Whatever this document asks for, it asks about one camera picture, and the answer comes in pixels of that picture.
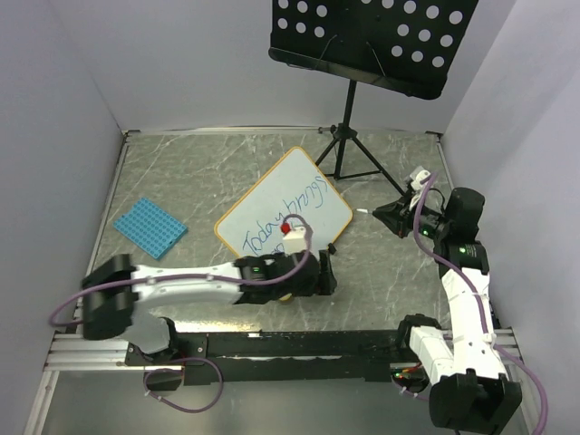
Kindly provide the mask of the yellow framed whiteboard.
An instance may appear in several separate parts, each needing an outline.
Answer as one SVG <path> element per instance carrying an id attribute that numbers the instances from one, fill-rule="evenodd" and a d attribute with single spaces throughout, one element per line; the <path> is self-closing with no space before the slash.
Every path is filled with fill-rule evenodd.
<path id="1" fill-rule="evenodd" d="M 307 153 L 290 149 L 223 215 L 216 236 L 235 254 L 246 283 L 243 302 L 262 304 L 292 295 L 290 279 L 306 264 L 329 253 L 353 219 L 353 211 Z M 309 225 L 308 252 L 286 255 L 280 226 Z"/>

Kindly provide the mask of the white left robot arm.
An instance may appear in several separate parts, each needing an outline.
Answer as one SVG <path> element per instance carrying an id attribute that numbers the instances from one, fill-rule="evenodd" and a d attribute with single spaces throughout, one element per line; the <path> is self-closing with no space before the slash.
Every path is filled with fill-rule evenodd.
<path id="1" fill-rule="evenodd" d="M 130 255 L 121 254 L 82 280 L 82 336 L 88 341 L 120 337 L 167 364 L 178 356 L 179 341 L 174 322 L 152 314 L 156 307 L 264 305 L 286 296 L 332 295 L 336 287 L 325 250 L 243 256 L 201 268 L 135 265 Z"/>

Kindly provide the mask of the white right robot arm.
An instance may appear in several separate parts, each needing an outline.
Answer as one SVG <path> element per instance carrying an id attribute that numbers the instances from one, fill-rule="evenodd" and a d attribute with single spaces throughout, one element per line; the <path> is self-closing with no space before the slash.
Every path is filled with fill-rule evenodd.
<path id="1" fill-rule="evenodd" d="M 394 235 L 412 230 L 432 240 L 430 257 L 449 303 L 452 339 L 438 321 L 408 314 L 400 322 L 397 354 L 420 360 L 430 382 L 430 419 L 438 428 L 499 434 L 522 401 L 494 348 L 496 335 L 488 297 L 489 264 L 478 242 L 485 198 L 470 188 L 451 191 L 442 211 L 418 206 L 418 192 L 376 208 L 372 215 Z"/>

